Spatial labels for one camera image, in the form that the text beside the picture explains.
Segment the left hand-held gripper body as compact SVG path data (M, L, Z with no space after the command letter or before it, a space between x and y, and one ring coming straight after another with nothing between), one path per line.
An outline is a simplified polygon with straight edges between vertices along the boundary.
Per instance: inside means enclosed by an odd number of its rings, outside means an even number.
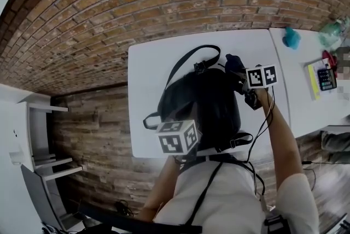
M196 160L201 134L195 120L160 123L155 134L164 155L181 164Z

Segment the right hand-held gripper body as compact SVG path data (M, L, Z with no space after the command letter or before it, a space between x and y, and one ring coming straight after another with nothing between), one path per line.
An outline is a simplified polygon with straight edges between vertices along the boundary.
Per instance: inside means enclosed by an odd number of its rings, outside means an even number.
M257 110L261 107L261 104L255 91L256 89L267 90L277 84L276 65L259 65L254 68L245 68L241 78L244 100L253 110Z

